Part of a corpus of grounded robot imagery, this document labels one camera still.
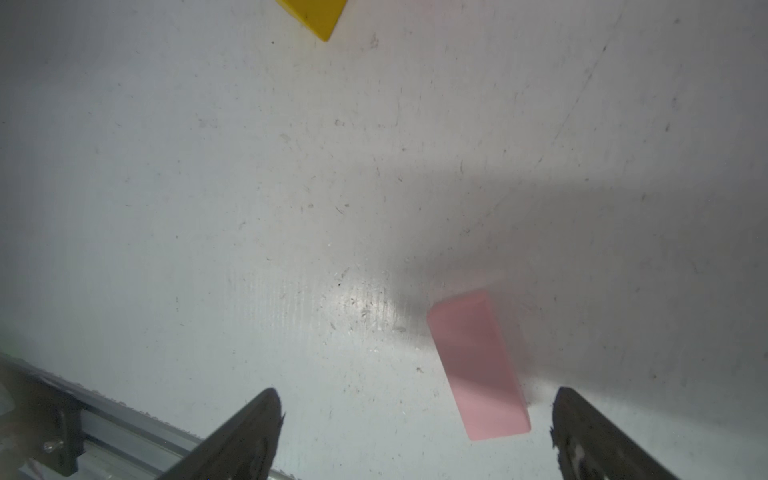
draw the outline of white table surface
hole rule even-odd
[[[768,466],[768,10],[735,0],[0,6],[0,348],[275,466],[557,478],[556,388],[685,478]],[[528,435],[425,326],[490,289]]]

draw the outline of black bracket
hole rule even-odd
[[[677,480],[573,389],[558,390],[551,433],[564,480]]]
[[[15,407],[0,415],[0,440],[10,445],[0,451],[0,476],[33,458],[60,475],[78,470],[83,431],[75,397],[49,385],[31,370],[0,357],[0,383]]]
[[[266,389],[158,480],[266,480],[282,426],[280,397]]]

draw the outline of pink block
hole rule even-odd
[[[427,323],[469,439],[530,432],[525,399],[488,294],[438,303]]]

